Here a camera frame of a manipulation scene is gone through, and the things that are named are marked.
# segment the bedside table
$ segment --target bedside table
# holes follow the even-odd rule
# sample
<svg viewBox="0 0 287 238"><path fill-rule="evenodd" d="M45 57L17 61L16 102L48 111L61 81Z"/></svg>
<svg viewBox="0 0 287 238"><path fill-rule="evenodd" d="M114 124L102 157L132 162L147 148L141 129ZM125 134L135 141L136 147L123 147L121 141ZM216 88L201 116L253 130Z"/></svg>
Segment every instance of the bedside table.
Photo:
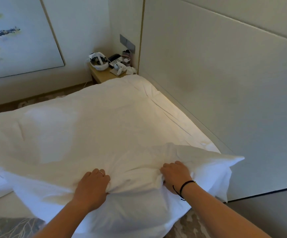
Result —
<svg viewBox="0 0 287 238"><path fill-rule="evenodd" d="M94 84L100 84L107 80L114 79L114 78L121 78L126 75L126 72L121 74L120 76L116 76L110 72L111 68L107 68L104 71L98 71L90 63L88 63L88 67L92 73L92 80Z"/></svg>

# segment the framed artwork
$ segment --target framed artwork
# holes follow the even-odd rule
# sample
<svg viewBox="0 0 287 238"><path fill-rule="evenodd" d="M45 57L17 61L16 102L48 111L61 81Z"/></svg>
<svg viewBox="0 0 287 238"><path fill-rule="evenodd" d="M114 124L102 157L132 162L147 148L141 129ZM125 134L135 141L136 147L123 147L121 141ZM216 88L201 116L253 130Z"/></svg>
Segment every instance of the framed artwork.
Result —
<svg viewBox="0 0 287 238"><path fill-rule="evenodd" d="M62 66L40 0L0 0L0 78Z"/></svg>

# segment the gray switch plate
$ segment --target gray switch plate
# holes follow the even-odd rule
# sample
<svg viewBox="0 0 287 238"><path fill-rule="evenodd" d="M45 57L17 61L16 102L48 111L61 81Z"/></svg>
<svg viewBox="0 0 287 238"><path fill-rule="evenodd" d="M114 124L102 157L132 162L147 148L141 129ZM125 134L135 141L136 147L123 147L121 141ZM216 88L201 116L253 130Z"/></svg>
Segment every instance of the gray switch plate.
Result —
<svg viewBox="0 0 287 238"><path fill-rule="evenodd" d="M120 43L122 45L124 45L126 48L128 48L128 50L131 52L131 53L134 53L136 51L136 46L131 42L129 41L128 39L126 39L123 35L120 34Z"/></svg>

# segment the bracelet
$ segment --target bracelet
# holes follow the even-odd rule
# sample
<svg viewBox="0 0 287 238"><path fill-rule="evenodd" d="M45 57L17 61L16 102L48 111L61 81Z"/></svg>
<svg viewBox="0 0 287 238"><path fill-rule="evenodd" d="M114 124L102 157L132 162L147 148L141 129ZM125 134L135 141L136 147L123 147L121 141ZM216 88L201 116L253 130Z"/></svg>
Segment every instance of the bracelet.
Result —
<svg viewBox="0 0 287 238"><path fill-rule="evenodd" d="M181 197L181 200L185 201L184 198L182 197L182 190L184 188L184 186L186 186L188 183L196 183L194 180L190 180L190 181L186 181L182 186L181 186L181 189L180 189L180 193L178 193L175 189L174 189L174 185L172 185L174 191Z"/></svg>

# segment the white vr headset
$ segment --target white vr headset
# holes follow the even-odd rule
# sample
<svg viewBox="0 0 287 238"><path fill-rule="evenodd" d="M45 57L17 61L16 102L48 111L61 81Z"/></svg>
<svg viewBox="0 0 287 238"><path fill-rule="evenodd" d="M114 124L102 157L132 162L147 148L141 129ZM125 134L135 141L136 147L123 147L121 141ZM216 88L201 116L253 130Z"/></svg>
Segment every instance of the white vr headset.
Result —
<svg viewBox="0 0 287 238"><path fill-rule="evenodd" d="M104 54L98 52L98 53L92 53L89 55L90 58L90 64L96 68L98 71L103 71L106 68L108 68L108 59L105 57Z"/></svg>

